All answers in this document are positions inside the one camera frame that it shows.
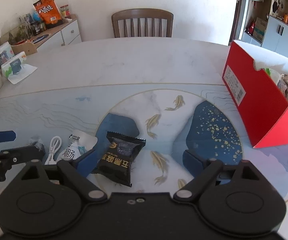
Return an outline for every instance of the orange snack bag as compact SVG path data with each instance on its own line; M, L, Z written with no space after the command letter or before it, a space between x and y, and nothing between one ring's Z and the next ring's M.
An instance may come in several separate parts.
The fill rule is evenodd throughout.
M54 0L39 0L33 5L40 18L45 22L47 29L63 24L61 14Z

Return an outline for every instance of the silver bolt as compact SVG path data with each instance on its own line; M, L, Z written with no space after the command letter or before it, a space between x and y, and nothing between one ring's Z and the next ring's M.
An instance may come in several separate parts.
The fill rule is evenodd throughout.
M143 203L143 202L145 202L145 199L144 198L138 198L138 199L136 199L136 202Z
M189 190L185 190L185 189L182 189L182 190L179 190L176 195L180 198L189 198L191 197L193 194L189 191Z
M127 203L130 204L130 205L135 205L135 204L136 204L136 201L133 200L133 199L129 199L129 200L127 201Z
M92 190L88 193L88 196L91 198L102 198L104 197L104 192L100 190Z

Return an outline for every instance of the red box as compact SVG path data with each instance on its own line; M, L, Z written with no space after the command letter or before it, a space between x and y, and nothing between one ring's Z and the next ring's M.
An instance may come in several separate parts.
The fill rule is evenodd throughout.
M288 58L234 41L222 76L254 148L288 144L288 102L263 67L288 74Z

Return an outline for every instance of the charging cable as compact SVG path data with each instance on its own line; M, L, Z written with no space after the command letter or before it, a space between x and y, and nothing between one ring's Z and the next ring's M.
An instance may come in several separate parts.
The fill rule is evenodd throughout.
M57 151L62 146L62 139L60 136L54 136L50 142L50 151L47 157L47 160L45 162L45 165L51 165L56 164L56 161L54 161L54 154L57 153Z

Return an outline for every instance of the marble tabletop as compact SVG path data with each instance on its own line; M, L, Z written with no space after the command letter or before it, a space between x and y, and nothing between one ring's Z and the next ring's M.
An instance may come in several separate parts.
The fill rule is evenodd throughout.
M48 151L51 138L58 135L62 151L75 129L100 141L103 131L118 129L118 122L127 120L132 132L126 132L147 143L132 166L132 188L99 174L87 177L108 195L174 194L193 179L181 162L189 147L225 163L248 159L287 202L279 233L288 240L288 145L252 148L221 79L228 52L228 46L202 41L120 38L30 55L27 63L38 69L18 84L5 82L0 89L0 130L14 130L17 135L15 141L0 144L0 150L39 140ZM150 120L156 120L154 125L148 125ZM189 146L186 138L193 132L197 139ZM208 143L197 136L207 134L212 135ZM163 170L152 165L154 156L165 164ZM0 193L22 167L18 164L7 172Z

